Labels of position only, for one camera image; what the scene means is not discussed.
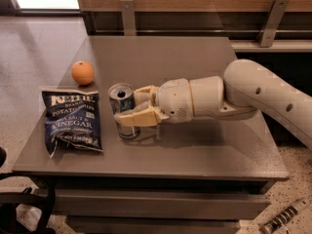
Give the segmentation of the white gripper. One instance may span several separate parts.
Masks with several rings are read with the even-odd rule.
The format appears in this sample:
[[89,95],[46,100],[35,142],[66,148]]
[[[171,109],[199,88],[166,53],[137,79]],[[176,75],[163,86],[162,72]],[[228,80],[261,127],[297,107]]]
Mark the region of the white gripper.
[[160,107],[147,106],[136,111],[128,110],[116,113],[114,119],[126,127],[153,127],[166,120],[172,124],[189,122],[193,117],[192,96],[189,81],[186,79],[170,80],[159,88],[153,85],[134,91],[136,105],[146,101]]

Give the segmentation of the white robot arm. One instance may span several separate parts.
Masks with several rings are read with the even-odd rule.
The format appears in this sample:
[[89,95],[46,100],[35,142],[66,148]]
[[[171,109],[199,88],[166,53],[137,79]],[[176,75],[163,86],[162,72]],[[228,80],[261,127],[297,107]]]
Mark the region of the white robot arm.
[[248,59],[230,62],[222,76],[170,80],[134,90],[136,107],[117,112],[117,123],[152,127],[194,118],[250,118],[261,111],[312,148],[312,97]]

